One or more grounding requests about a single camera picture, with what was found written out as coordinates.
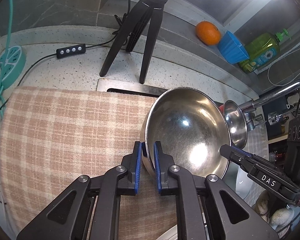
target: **dish soap bottle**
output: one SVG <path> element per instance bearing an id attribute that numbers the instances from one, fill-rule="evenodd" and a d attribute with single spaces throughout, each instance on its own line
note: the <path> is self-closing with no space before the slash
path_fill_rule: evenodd
<path id="1" fill-rule="evenodd" d="M 279 43 L 283 40 L 283 36 L 288 34 L 286 29 L 282 33 L 261 34 L 254 41 L 244 46 L 249 54 L 249 59 L 239 62 L 239 66 L 245 72 L 252 72 L 269 61 L 273 61 L 279 56 Z"/>

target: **orange fruit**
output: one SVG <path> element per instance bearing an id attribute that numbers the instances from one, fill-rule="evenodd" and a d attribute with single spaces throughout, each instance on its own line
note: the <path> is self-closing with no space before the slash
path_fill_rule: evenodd
<path id="1" fill-rule="evenodd" d="M 195 27 L 198 38 L 206 45 L 217 45 L 221 40 L 221 33 L 211 22 L 200 22 Z"/>

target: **metal bowl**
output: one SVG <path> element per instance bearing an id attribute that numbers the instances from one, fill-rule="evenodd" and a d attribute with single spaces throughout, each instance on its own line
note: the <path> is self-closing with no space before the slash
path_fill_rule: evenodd
<path id="1" fill-rule="evenodd" d="M 213 173 L 222 178 L 228 167 L 228 160 L 219 153 L 222 145 L 230 145 L 226 121 L 211 98 L 196 89 L 163 93 L 143 123 L 140 140 L 146 143 L 142 160 L 152 176 L 155 141 L 161 141 L 163 152 L 192 174 L 206 177 Z"/>
<path id="2" fill-rule="evenodd" d="M 230 137 L 234 145 L 243 149 L 247 144 L 247 124 L 239 106 L 231 100 L 224 104 L 223 115 L 230 131 Z"/>

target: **pink checkered cloth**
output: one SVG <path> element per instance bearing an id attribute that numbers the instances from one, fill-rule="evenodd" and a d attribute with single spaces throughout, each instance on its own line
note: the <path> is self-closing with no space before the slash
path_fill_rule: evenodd
<path id="1" fill-rule="evenodd" d="M 103 175 L 132 153 L 154 98 L 18 87 L 0 136 L 0 174 L 21 230 L 73 180 Z M 141 170 L 139 194 L 122 196 L 119 239 L 152 240 L 176 225 L 173 196 Z"/>

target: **screw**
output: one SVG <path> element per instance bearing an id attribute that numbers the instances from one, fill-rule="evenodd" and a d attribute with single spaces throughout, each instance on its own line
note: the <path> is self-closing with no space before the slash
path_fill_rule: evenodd
<path id="1" fill-rule="evenodd" d="M 177 172 L 177 171 L 180 171 L 180 167 L 178 165 L 172 165 L 170 167 L 170 170 L 173 172 Z"/>
<path id="2" fill-rule="evenodd" d="M 218 180 L 218 176 L 214 174 L 210 174 L 208 176 L 208 180 L 210 180 L 211 182 L 216 182 Z"/>
<path id="3" fill-rule="evenodd" d="M 81 176 L 78 178 L 78 180 L 79 180 L 80 182 L 86 182 L 86 181 L 88 180 L 88 176 L 87 176 L 87 175 L 81 175 Z"/>
<path id="4" fill-rule="evenodd" d="M 116 169 L 118 172 L 123 172 L 123 171 L 126 170 L 126 167 L 123 166 L 123 165 L 119 165 L 119 166 L 117 166 L 115 169 Z"/>

